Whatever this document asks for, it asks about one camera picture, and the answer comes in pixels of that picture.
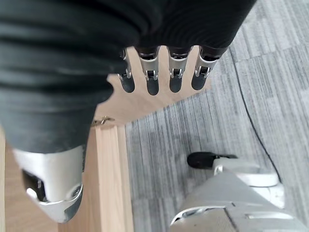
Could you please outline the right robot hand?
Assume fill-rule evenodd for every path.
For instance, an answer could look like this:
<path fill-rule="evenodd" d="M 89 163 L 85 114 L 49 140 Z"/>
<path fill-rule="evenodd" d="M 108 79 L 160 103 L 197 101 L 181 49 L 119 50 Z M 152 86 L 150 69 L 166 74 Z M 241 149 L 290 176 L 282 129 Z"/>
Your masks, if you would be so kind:
<path fill-rule="evenodd" d="M 0 3 L 0 123 L 27 195 L 55 222 L 77 213 L 95 110 L 113 94 L 110 74 L 135 89 L 127 48 L 138 53 L 147 91 L 159 91 L 159 48 L 169 52 L 169 88 L 204 87 L 253 0 L 3 0 Z"/>

